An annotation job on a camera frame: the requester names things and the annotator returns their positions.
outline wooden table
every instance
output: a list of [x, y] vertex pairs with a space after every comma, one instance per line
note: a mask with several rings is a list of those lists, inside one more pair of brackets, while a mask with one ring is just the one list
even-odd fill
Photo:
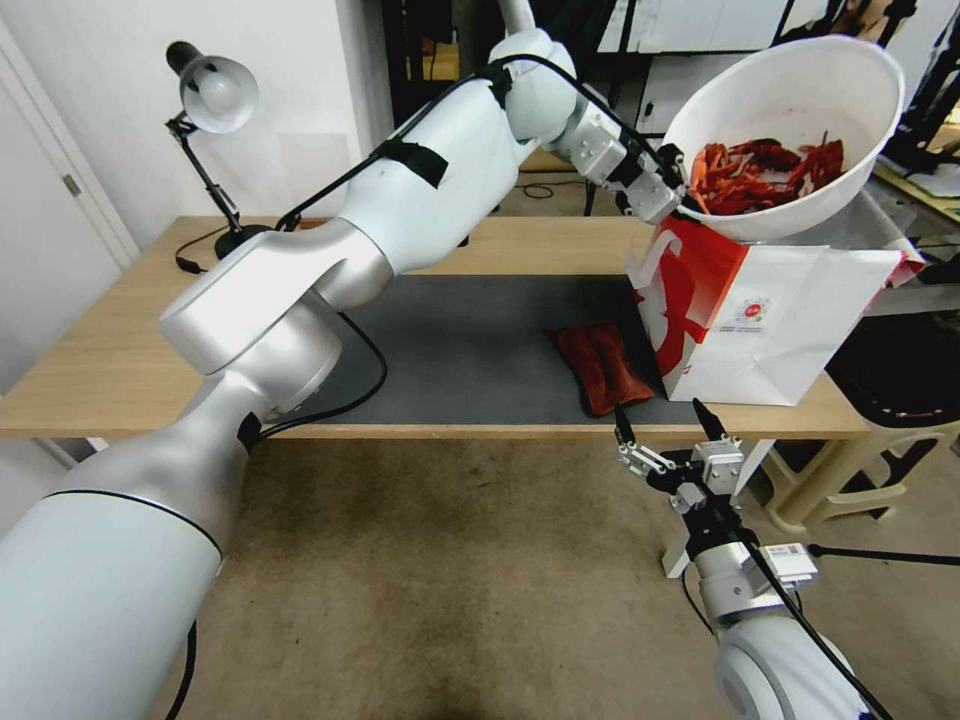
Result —
[[[199, 377], [155, 329], [164, 308], [196, 278], [173, 252], [213, 230], [217, 218], [180, 218], [39, 363], [0, 399], [0, 436], [135, 435], [166, 425], [182, 410]], [[437, 275], [621, 274], [631, 245], [643, 253], [651, 228], [631, 218], [489, 218], [470, 244], [422, 271]], [[213, 264], [213, 237], [185, 255]], [[796, 407], [713, 405], [729, 432], [747, 439], [845, 438], [866, 432], [860, 416], [822, 375]], [[699, 426], [644, 425], [648, 442], [702, 438]], [[584, 425], [305, 425], [277, 437], [556, 438], [596, 437]]]

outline lamp base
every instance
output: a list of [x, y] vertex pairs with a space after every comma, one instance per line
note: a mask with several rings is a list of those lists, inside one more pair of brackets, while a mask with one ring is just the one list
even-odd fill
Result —
[[217, 260], [223, 260], [254, 235], [272, 230], [273, 228], [267, 225], [244, 225], [240, 228], [240, 232], [228, 230], [217, 238], [217, 242], [213, 246], [213, 251], [217, 254]]

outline lamp arm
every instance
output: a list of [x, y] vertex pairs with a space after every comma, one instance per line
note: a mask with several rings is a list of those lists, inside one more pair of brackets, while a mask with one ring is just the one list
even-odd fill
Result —
[[190, 164], [193, 165], [193, 169], [197, 171], [197, 175], [199, 175], [200, 179], [203, 180], [203, 186], [206, 188], [210, 198], [217, 206], [217, 209], [220, 210], [223, 216], [227, 219], [227, 224], [230, 225], [231, 232], [241, 232], [242, 228], [240, 226], [240, 213], [233, 204], [233, 200], [230, 199], [230, 196], [227, 195], [226, 191], [222, 187], [213, 182], [203, 165], [200, 164], [200, 160], [193, 152], [193, 148], [190, 147], [189, 138], [190, 135], [196, 131], [197, 126], [186, 120], [185, 112], [180, 112], [178, 115], [168, 120], [166, 122], [166, 126], [170, 131], [170, 134], [177, 139], [177, 142], [183, 149], [184, 155], [187, 156]]

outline white bowl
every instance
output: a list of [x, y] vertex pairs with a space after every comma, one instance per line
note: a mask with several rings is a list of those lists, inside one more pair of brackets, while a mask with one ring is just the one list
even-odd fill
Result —
[[903, 72], [872, 43], [839, 35], [754, 53], [700, 88], [663, 138], [684, 154], [687, 173], [707, 143], [776, 138], [787, 148], [843, 140], [839, 179], [786, 205], [746, 215], [680, 212], [741, 242], [798, 233], [843, 208], [870, 177], [903, 105]]

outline chair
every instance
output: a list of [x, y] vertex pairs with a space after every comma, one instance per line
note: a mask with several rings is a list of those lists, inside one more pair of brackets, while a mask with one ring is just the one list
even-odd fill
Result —
[[860, 322], [827, 370], [871, 433], [831, 440], [812, 455], [806, 448], [803, 458], [797, 441], [777, 443], [763, 463], [776, 525], [800, 532], [837, 515], [889, 517], [923, 469], [950, 451], [960, 435], [960, 333], [952, 323], [932, 313]]

